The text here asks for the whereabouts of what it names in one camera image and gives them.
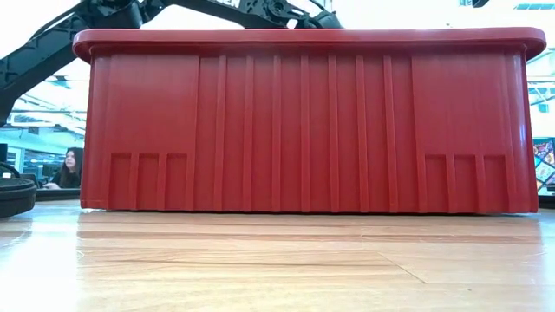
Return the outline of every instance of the wood grain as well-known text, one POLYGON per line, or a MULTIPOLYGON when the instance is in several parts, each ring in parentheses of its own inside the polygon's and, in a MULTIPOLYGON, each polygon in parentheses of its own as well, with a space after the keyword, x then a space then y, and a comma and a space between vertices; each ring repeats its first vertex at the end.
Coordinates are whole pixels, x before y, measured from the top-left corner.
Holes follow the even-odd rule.
POLYGON ((555 213, 0 220, 0 311, 553 311, 555 213))

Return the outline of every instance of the vertical rib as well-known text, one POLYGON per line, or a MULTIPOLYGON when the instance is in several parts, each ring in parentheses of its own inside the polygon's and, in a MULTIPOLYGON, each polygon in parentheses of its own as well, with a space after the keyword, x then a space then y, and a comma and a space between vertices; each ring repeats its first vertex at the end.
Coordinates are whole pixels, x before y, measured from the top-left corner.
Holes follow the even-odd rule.
POLYGON ((163 211, 166 209, 166 180, 167 180, 167 153, 160 153, 158 156, 158 175, 156 176, 156 209, 163 211))
POLYGON ((193 211, 194 210, 194 173, 196 167, 196 158, 197 158, 197 132, 198 129, 198 118, 199 118, 199 81, 200 81, 200 59, 196 59, 197 63, 194 67, 193 81, 191 83, 194 85, 195 92, 193 93, 193 98, 191 99, 191 103, 193 104, 193 133, 191 133, 193 137, 193 143, 191 145, 190 152, 188 154, 188 158, 190 159, 187 161, 187 175, 185 181, 185 210, 186 211, 193 211))
POLYGON ((487 188, 486 188, 486 165, 484 163, 484 155, 476 155, 476 177, 478 178, 478 213, 486 213, 487 211, 487 188))
POLYGON ((364 57, 356 57, 356 114, 358 116, 358 174, 361 212, 369 212, 368 137, 366 133, 364 57))
POLYGON ((330 190, 331 211, 339 212, 339 123, 337 112, 337 60, 328 57, 328 82, 330 88, 330 190))
POLYGON ((131 154, 131 166, 129 168, 129 199, 131 209, 137 210, 137 189, 139 188, 139 154, 131 154))
POLYGON ((224 181, 225 78, 227 58, 219 57, 218 94, 216 100, 216 157, 214 163, 214 210, 222 211, 224 181))
POLYGON ((111 185, 114 183, 114 181, 112 181, 112 162, 114 161, 114 154, 113 153, 107 153, 107 156, 104 156, 103 158, 103 164, 102 164, 102 170, 104 171, 104 174, 107 174, 105 177, 110 177, 110 180, 108 183, 104 183, 101 187, 101 191, 102 191, 102 200, 105 200, 107 205, 106 207, 109 207, 110 209, 113 209, 114 207, 112 207, 112 194, 110 191, 110 187, 111 185))
POLYGON ((281 58, 274 56, 271 112, 271 210, 281 210, 281 58))
POLYGON ((301 56, 301 210, 310 212, 310 60, 301 56))
POLYGON ((388 188, 389 209, 399 211, 399 192, 397 190, 397 149, 395 147, 395 108, 393 95, 393 65, 391 56, 383 57, 383 85, 385 87, 385 121, 388 148, 388 188))
POLYGON ((245 128, 243 130, 243 209, 251 211, 252 194, 252 115, 254 111, 254 60, 246 57, 245 128))
POLYGON ((516 172, 515 172, 515 165, 514 165, 514 151, 513 151, 513 127, 511 122, 511 99, 509 98, 509 89, 508 89, 508 81, 507 81, 507 68, 506 68, 506 60, 510 59, 508 55, 503 55, 501 57, 501 87, 503 87, 503 107, 502 111, 503 114, 502 118, 502 125, 503 125, 503 134, 505 135, 504 141, 506 144, 505 148, 505 170, 506 170, 506 181, 507 185, 506 188, 509 194, 509 212, 514 213, 517 211, 517 203, 520 203, 520 198, 515 198, 517 195, 517 186, 516 186, 516 172))
MULTIPOLYGON (((516 80, 517 87, 515 92, 520 91, 522 96, 522 102, 524 105, 529 106, 530 102, 528 99, 528 86, 526 84, 526 56, 523 51, 520 52, 519 57, 517 60, 519 67, 516 68, 517 73, 520 72, 520 78, 516 80)), ((517 137, 518 140, 523 140, 526 144, 532 144, 532 123, 530 122, 530 109, 524 110, 524 118, 525 118, 525 128, 522 130, 524 131, 525 135, 522 137, 517 137)), ((538 212, 538 189, 536 186, 536 171, 534 166, 534 155, 533 153, 527 153, 526 159, 528 160, 526 163, 528 165, 528 180, 526 182, 529 185, 528 192, 523 192, 526 196, 523 199, 526 199, 526 202, 523 203, 524 205, 529 205, 529 212, 538 212)))
POLYGON ((416 176, 418 177, 418 212, 426 213, 428 212, 428 186, 426 182, 426 156, 424 150, 422 149, 422 143, 420 135, 423 132, 422 121, 426 120, 418 118, 418 101, 421 100, 419 92, 421 91, 415 86, 415 82, 418 81, 415 59, 411 57, 411 85, 413 91, 413 108, 414 108, 414 118, 415 118, 415 150, 416 150, 416 176))
POLYGON ((457 211, 457 194, 456 194, 456 179, 455 179, 455 166, 454 166, 454 155, 449 153, 447 155, 447 198, 448 205, 447 211, 449 213, 455 213, 457 211))

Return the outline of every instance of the dark hair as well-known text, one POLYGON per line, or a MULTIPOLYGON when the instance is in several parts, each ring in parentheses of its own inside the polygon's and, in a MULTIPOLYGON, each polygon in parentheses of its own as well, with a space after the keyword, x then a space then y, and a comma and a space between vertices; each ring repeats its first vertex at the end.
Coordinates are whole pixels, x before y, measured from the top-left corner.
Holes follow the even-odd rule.
MULTIPOLYGON (((81 171, 82 171, 82 162, 83 162, 83 149, 80 147, 70 147, 66 152, 66 157, 68 157, 68 153, 73 152, 75 157, 75 174, 79 180, 81 180, 81 171)), ((66 161, 64 159, 62 170, 60 172, 60 187, 64 187, 69 182, 69 175, 71 172, 69 168, 66 166, 66 161)))

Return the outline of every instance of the black robotic arm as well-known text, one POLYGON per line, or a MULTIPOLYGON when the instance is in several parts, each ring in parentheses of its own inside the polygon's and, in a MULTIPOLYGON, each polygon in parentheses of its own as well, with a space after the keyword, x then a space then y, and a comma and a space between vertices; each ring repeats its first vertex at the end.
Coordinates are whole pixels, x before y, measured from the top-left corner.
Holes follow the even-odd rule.
POLYGON ((341 28, 335 12, 308 12, 286 0, 82 0, 41 27, 21 48, 0 60, 0 127, 16 100, 75 59, 74 36, 85 29, 138 29, 163 9, 179 5, 220 17, 247 29, 341 28))

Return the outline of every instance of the table surface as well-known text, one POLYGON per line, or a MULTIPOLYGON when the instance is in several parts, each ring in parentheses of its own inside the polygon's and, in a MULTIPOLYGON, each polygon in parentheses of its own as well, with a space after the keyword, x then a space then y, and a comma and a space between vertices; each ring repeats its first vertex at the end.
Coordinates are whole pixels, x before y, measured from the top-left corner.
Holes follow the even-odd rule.
POLYGON ((555 211, 0 220, 0 311, 553 311, 555 211))

